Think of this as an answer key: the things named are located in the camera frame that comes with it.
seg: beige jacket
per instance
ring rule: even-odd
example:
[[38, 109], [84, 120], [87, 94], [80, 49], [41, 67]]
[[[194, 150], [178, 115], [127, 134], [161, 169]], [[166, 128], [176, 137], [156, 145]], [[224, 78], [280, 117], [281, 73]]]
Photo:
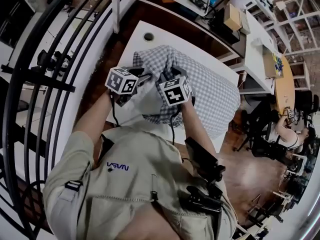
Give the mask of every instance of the beige jacket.
[[[43, 190], [45, 211], [59, 240], [115, 239], [132, 220], [135, 211], [153, 201], [151, 191], [157, 192], [157, 202], [182, 239], [232, 238], [237, 218], [222, 181], [218, 187], [224, 193], [221, 198], [223, 212], [215, 222], [218, 233], [214, 236], [210, 216], [180, 206], [178, 193], [188, 193], [187, 186], [208, 192], [202, 178], [192, 177], [182, 167], [179, 151], [173, 145], [130, 127], [114, 128], [103, 134], [115, 144], [98, 168], [92, 170], [94, 145], [91, 139], [84, 132], [75, 132], [69, 137], [61, 161], [46, 181]], [[83, 182], [80, 191], [65, 196], [64, 184], [75, 180]], [[63, 204], [58, 204], [59, 199], [63, 199]]]

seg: black chair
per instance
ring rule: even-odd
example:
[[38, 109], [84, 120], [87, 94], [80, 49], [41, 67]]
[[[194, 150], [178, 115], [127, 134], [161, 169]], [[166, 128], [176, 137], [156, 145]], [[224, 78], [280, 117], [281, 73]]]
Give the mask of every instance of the black chair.
[[319, 97], [318, 95], [313, 95], [310, 90], [306, 91], [295, 91], [295, 102], [294, 108], [298, 111], [298, 120], [296, 124], [299, 123], [301, 117], [304, 120], [304, 125], [307, 125], [308, 117], [319, 110]]
[[[267, 130], [260, 132], [260, 135], [261, 136], [265, 136], [266, 140], [269, 140], [269, 136], [270, 136], [270, 132], [271, 132], [271, 126], [272, 126], [272, 122], [270, 121], [268, 123]], [[239, 152], [244, 147], [244, 145], [246, 143], [248, 143], [248, 142], [249, 142], [249, 147], [246, 147], [245, 150], [247, 150], [247, 151], [252, 150], [254, 138], [255, 138], [255, 136], [257, 136], [258, 132], [256, 132], [254, 129], [249, 127], [249, 131], [245, 132], [245, 134], [246, 134], [245, 140], [242, 142], [242, 144], [240, 145], [239, 148], [233, 147], [233, 151]]]
[[277, 160], [283, 165], [287, 166], [290, 171], [297, 172], [299, 164], [286, 157], [289, 149], [277, 142], [269, 143], [261, 136], [256, 136], [252, 145], [252, 155], [256, 158], [269, 158], [271, 160]]

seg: black cable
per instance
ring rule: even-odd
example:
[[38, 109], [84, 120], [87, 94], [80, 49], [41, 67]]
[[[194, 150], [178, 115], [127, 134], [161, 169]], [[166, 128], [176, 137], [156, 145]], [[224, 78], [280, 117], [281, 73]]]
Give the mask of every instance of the black cable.
[[172, 145], [175, 145], [175, 130], [172, 120], [181, 112], [181, 105], [178, 105], [177, 111], [170, 117], [170, 127], [172, 131]]
[[189, 158], [181, 158], [181, 160], [182, 160], [182, 163], [184, 163], [185, 162], [185, 160], [187, 160], [187, 161], [189, 161], [191, 164], [192, 164], [192, 162], [191, 162], [191, 160], [189, 159]]
[[111, 99], [111, 105], [112, 105], [112, 116], [113, 116], [113, 119], [115, 120], [116, 127], [119, 127], [120, 125], [115, 115], [115, 98], [114, 98], [113, 92], [110, 93], [110, 99]]
[[[214, 14], [211, 17], [207, 17], [212, 11], [214, 11]], [[212, 20], [215, 17], [216, 10], [214, 8], [211, 8], [205, 16], [201, 17], [204, 20]]]
[[139, 75], [139, 78], [142, 78], [142, 77], [145, 77], [145, 76], [153, 76], [151, 73], [146, 73], [146, 74], [143, 74], [143, 75]]

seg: checkered fabric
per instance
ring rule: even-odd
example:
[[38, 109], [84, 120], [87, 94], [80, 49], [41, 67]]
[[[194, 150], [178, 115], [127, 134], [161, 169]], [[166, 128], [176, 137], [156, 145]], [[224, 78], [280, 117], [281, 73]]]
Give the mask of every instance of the checkered fabric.
[[[187, 71], [192, 89], [195, 90], [194, 107], [208, 135], [215, 139], [228, 130], [228, 124], [240, 105], [239, 90], [229, 80], [168, 45], [136, 51], [133, 66], [143, 67], [144, 72], [150, 71], [158, 79], [155, 86], [163, 105], [159, 114], [143, 115], [146, 120], [154, 124], [170, 123], [170, 117], [178, 107], [167, 105], [159, 86], [160, 74], [163, 72], [166, 79], [173, 79], [171, 67], [179, 66]], [[183, 124], [181, 113], [173, 119], [172, 124], [174, 127]]]

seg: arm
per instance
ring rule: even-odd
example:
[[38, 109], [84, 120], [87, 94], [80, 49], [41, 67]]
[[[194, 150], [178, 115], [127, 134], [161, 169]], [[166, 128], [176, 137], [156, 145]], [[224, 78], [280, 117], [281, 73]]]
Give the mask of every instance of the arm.
[[216, 150], [192, 105], [191, 98], [182, 104], [182, 119], [186, 138], [191, 137], [214, 156]]
[[284, 142], [289, 142], [293, 138], [296, 138], [296, 134], [293, 130], [284, 127], [286, 118], [287, 118], [286, 114], [281, 116], [281, 118], [279, 119], [278, 123], [275, 126], [275, 131], [280, 135], [281, 139]]
[[84, 132], [95, 145], [103, 131], [106, 118], [112, 109], [109, 91], [104, 92], [93, 106], [76, 123], [73, 132]]

